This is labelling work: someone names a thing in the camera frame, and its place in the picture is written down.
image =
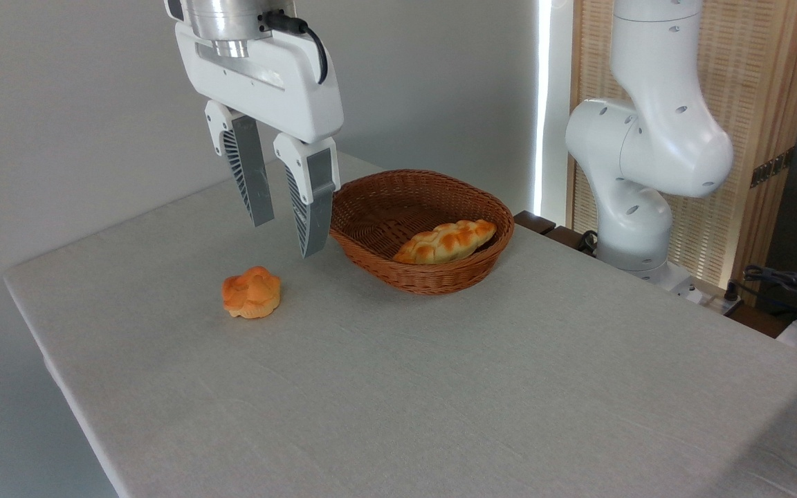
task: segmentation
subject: wooden panel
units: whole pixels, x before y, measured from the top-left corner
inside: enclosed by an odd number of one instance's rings
[[[613,1],[581,3],[577,101],[628,98],[610,75]],[[696,278],[724,286],[743,261],[763,262],[776,221],[785,173],[752,190],[749,183],[753,170],[797,134],[797,0],[706,0],[698,69],[709,110],[733,141],[734,164],[706,199],[666,196],[675,221],[668,254]],[[572,226],[595,230],[594,200],[579,167],[572,182]]]

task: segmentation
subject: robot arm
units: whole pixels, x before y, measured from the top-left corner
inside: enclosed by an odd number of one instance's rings
[[[699,88],[701,9],[702,0],[616,0],[611,70],[632,104],[586,100],[566,133],[595,196],[598,258],[683,295],[690,275],[666,261],[672,214],[657,190],[709,195],[733,164]]]
[[[329,54],[291,0],[165,0],[214,151],[230,162],[253,223],[274,217],[257,122],[279,130],[304,257],[321,249],[340,188],[332,135],[344,122]]]

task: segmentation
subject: light strip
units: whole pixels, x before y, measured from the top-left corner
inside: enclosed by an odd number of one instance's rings
[[[543,209],[543,133],[547,125],[549,91],[549,23],[553,2],[538,0],[537,4],[537,135],[534,138],[534,206],[531,211],[540,216]]]

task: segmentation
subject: table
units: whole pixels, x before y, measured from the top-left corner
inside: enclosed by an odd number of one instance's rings
[[[257,229],[227,182],[6,273],[120,496],[797,494],[794,348],[528,230],[401,293],[334,240],[300,259],[268,173]],[[255,265],[282,305],[231,318]]]

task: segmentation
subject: orange bun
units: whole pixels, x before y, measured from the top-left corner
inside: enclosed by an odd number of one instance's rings
[[[263,318],[281,302],[282,280],[263,267],[254,267],[223,281],[223,309],[231,316]]]

